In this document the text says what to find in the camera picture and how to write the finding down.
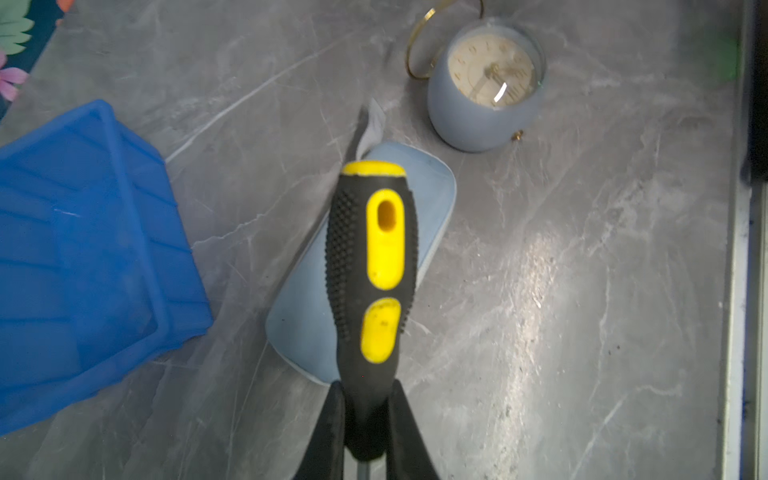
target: gray clock case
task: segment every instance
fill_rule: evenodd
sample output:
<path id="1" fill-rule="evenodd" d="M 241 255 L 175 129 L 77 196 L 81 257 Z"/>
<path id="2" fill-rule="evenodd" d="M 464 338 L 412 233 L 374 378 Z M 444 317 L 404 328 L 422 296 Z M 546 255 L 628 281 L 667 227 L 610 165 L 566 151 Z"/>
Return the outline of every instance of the gray clock case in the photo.
<path id="1" fill-rule="evenodd" d="M 484 107 L 465 97 L 453 83 L 448 57 L 458 41 L 469 36 L 492 33 L 518 45 L 533 62 L 539 87 L 522 102 L 508 107 Z M 499 147 L 524 130 L 538 113 L 544 95 L 547 64 L 541 46 L 523 28 L 499 18 L 485 18 L 464 27 L 443 51 L 427 86 L 427 109 L 432 126 L 454 148 L 479 152 Z"/>

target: gold ring handle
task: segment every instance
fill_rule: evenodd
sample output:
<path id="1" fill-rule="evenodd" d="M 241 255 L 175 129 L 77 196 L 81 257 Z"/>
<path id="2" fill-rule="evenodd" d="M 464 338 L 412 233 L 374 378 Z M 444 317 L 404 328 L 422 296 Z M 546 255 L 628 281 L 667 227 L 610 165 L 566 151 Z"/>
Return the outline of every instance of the gold ring handle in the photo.
<path id="1" fill-rule="evenodd" d="M 408 75 L 410 75 L 411 78 L 415 78 L 416 80 L 426 80 L 432 76 L 432 70 L 435 68 L 435 63 L 437 63 L 438 56 L 440 56 L 442 50 L 438 51 L 437 55 L 435 55 L 435 57 L 432 59 L 432 62 L 429 64 L 429 71 L 424 75 L 417 75 L 411 70 L 411 49 L 413 48 L 413 43 L 422 32 L 424 25 L 427 25 L 427 22 L 429 22 L 429 19 L 435 16 L 435 13 L 440 12 L 441 10 L 445 10 L 454 3 L 456 3 L 456 0 L 440 0 L 440 2 L 434 8 L 430 8 L 429 12 L 426 12 L 424 15 L 424 18 L 419 20 L 416 26 L 413 27 L 413 31 L 411 31 L 411 37 L 408 39 L 408 47 L 406 48 L 406 70 L 408 71 Z M 483 0 L 480 0 L 480 16 L 478 18 L 482 18 L 483 14 L 485 14 L 485 3 Z"/>

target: yellow grip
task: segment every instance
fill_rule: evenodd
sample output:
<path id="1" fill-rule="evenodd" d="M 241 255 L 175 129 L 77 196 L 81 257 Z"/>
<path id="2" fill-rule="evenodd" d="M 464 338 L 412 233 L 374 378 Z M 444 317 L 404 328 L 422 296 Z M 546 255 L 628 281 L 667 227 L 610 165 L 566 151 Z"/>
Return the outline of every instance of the yellow grip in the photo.
<path id="1" fill-rule="evenodd" d="M 360 177 L 404 177 L 406 169 L 390 162 L 361 160 L 344 165 L 341 173 Z"/>
<path id="2" fill-rule="evenodd" d="M 369 362 L 384 363 L 392 355 L 400 312 L 400 302 L 394 298 L 380 298 L 369 305 L 360 335 L 360 352 Z"/>
<path id="3" fill-rule="evenodd" d="M 406 268 L 406 209 L 389 188 L 376 191 L 366 206 L 368 280 L 380 290 L 398 286 Z"/>

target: pink flower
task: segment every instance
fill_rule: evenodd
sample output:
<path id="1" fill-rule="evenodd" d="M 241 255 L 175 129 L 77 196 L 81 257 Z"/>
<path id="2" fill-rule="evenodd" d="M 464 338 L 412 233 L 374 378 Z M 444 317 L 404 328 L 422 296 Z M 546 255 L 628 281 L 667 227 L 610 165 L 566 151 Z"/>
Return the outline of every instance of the pink flower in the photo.
<path id="1" fill-rule="evenodd" d="M 0 68 L 8 61 L 5 52 L 0 50 Z M 20 68 L 11 67 L 0 70 L 0 95 L 7 101 L 14 101 L 18 94 L 18 89 L 13 84 L 23 84 L 29 74 Z"/>

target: black handle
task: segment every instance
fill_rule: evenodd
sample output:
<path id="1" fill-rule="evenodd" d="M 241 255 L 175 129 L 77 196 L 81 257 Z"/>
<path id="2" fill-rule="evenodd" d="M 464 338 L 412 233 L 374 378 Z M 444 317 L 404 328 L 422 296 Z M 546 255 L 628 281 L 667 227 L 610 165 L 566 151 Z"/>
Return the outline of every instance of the black handle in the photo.
<path id="1" fill-rule="evenodd" d="M 389 445 L 386 451 L 388 480 L 440 480 L 422 440 L 419 426 L 399 380 L 389 394 Z"/>
<path id="2" fill-rule="evenodd" d="M 344 408 L 344 391 L 340 383 L 334 382 L 293 480 L 344 478 Z"/>
<path id="3" fill-rule="evenodd" d="M 346 445 L 359 461 L 386 449 L 386 401 L 417 259 L 416 211 L 405 171 L 386 162 L 346 165 L 328 220 L 326 288 L 347 402 Z"/>

